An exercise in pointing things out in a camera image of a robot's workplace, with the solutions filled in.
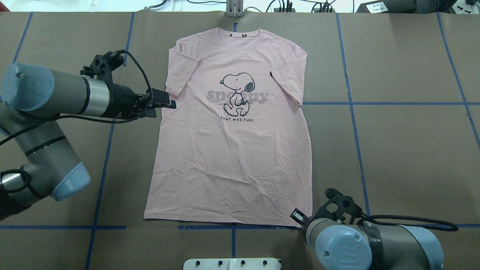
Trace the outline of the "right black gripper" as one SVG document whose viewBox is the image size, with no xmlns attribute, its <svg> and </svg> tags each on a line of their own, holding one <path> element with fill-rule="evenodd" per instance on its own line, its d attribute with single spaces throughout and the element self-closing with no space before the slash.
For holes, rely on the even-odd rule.
<svg viewBox="0 0 480 270">
<path fill-rule="evenodd" d="M 295 208 L 293 212 L 290 214 L 291 219 L 293 219 L 297 224 L 302 225 L 301 229 L 306 231 L 307 228 L 311 225 L 319 217 L 317 216 L 310 216 L 307 217 L 302 211 L 298 208 Z"/>
</svg>

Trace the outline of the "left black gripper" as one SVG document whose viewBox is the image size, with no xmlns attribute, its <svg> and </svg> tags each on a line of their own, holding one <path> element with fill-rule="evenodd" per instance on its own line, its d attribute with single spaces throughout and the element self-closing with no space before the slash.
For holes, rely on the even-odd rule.
<svg viewBox="0 0 480 270">
<path fill-rule="evenodd" d="M 146 94 L 137 94 L 122 84 L 109 84 L 109 117 L 116 119 L 134 119 L 149 117 L 149 101 L 154 108 L 176 109 L 174 100 L 167 92 L 148 88 Z"/>
</svg>

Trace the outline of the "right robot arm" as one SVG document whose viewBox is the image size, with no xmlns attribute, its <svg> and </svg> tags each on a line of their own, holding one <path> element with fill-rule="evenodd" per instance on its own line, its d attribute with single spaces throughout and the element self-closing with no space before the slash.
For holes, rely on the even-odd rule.
<svg viewBox="0 0 480 270">
<path fill-rule="evenodd" d="M 443 270 L 441 243 L 428 229 L 407 225 L 348 225 L 327 217 L 290 217 L 326 270 Z"/>
</svg>

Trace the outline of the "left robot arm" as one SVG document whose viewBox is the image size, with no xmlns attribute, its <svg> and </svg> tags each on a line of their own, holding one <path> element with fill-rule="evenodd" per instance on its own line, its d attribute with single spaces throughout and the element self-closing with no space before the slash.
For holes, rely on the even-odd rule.
<svg viewBox="0 0 480 270">
<path fill-rule="evenodd" d="M 1 132 L 16 140 L 28 163 L 1 172 L 1 219 L 29 209 L 46 197 L 56 201 L 81 191 L 91 177 L 58 120 L 128 123 L 156 117 L 156 108 L 175 109 L 165 91 L 136 94 L 113 83 L 112 69 L 95 60 L 80 75 L 14 63 L 1 83 Z"/>
</svg>

